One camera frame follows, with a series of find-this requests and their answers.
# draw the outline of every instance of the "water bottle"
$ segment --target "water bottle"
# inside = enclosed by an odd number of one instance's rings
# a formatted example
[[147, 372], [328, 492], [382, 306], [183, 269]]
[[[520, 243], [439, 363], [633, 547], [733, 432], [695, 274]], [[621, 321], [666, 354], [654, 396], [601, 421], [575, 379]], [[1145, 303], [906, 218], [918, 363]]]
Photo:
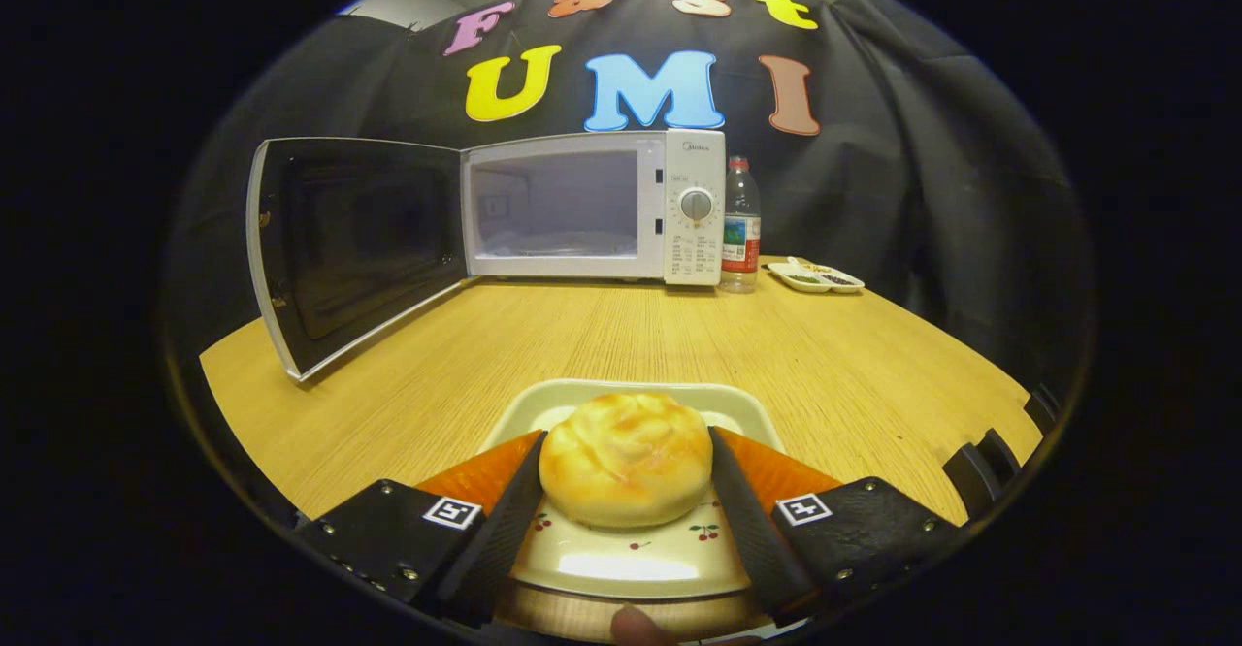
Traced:
[[745, 157], [729, 157], [720, 253], [720, 289], [754, 292], [759, 277], [759, 186]]

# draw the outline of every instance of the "blue letter m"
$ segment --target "blue letter m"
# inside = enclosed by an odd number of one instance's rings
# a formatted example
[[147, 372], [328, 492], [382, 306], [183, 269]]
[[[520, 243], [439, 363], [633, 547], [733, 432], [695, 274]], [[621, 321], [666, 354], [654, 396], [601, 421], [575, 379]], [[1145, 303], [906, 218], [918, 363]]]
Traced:
[[651, 127], [664, 99], [673, 97], [672, 109], [664, 116], [669, 127], [713, 129], [724, 124], [712, 104], [709, 71], [714, 55], [708, 52], [673, 52], [648, 77], [627, 55], [606, 55], [586, 62], [595, 72], [595, 113], [584, 124], [587, 132], [625, 129], [628, 118], [621, 114], [620, 98], [625, 98], [633, 117]]

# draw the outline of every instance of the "plate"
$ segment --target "plate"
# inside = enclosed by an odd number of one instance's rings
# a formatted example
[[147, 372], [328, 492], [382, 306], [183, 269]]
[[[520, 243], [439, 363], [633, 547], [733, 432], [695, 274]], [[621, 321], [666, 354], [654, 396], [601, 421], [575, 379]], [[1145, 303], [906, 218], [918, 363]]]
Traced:
[[[861, 291], [863, 288], [863, 286], [866, 284], [866, 283], [863, 283], [863, 281], [858, 280], [857, 277], [853, 277], [852, 275], [848, 275], [848, 273], [845, 273], [842, 271], [838, 271], [837, 268], [830, 268], [828, 266], [816, 265], [816, 268], [818, 268], [820, 271], [822, 271], [822, 272], [825, 272], [827, 275], [831, 275], [831, 276], [835, 276], [835, 277], [840, 277], [842, 280], [848, 280], [848, 281], [851, 281], [851, 282], [853, 282], [856, 284], [837, 284], [835, 282], [828, 282], [826, 280], [822, 280], [820, 277], [820, 275], [816, 273], [816, 271], [812, 271], [812, 270], [810, 270], [810, 268], [807, 268], [805, 266], [794, 265], [794, 263], [790, 263], [790, 262], [768, 263], [764, 267], [766, 267], [769, 271], [771, 271], [773, 273], [775, 273], [776, 277], [779, 277], [781, 282], [784, 282], [785, 284], [789, 284], [790, 287], [792, 287], [794, 289], [797, 289], [799, 292], [841, 292], [841, 293], [851, 293], [851, 292], [858, 292], [858, 291]], [[800, 282], [797, 280], [794, 280], [791, 276], [795, 276], [795, 275], [800, 276], [800, 277], [811, 277], [811, 278], [815, 278], [815, 283]]]
[[[668, 394], [717, 425], [785, 451], [758, 399], [720, 384], [645, 384], [558, 379], [537, 384], [509, 405], [479, 448], [486, 451], [532, 430], [550, 429], [601, 394]], [[749, 588], [715, 491], [662, 525], [600, 529], [563, 516], [546, 498], [535, 511], [510, 574], [564, 593], [653, 600], [703, 598]]]

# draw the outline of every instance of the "bun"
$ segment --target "bun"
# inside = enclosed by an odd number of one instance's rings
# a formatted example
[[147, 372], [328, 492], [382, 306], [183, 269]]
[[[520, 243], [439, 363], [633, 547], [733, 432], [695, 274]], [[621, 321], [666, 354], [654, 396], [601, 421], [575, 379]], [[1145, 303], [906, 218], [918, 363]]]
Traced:
[[689, 512], [712, 482], [703, 416], [664, 394], [607, 394], [554, 426], [539, 452], [539, 481], [570, 518], [642, 527]]

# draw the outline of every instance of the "white microwave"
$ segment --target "white microwave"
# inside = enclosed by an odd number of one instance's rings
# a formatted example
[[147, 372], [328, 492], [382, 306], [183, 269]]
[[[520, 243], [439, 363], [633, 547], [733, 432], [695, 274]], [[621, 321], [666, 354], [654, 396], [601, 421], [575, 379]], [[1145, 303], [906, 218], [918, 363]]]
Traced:
[[302, 381], [473, 276], [714, 286], [724, 134], [612, 132], [473, 149], [270, 139], [255, 153], [255, 296]]

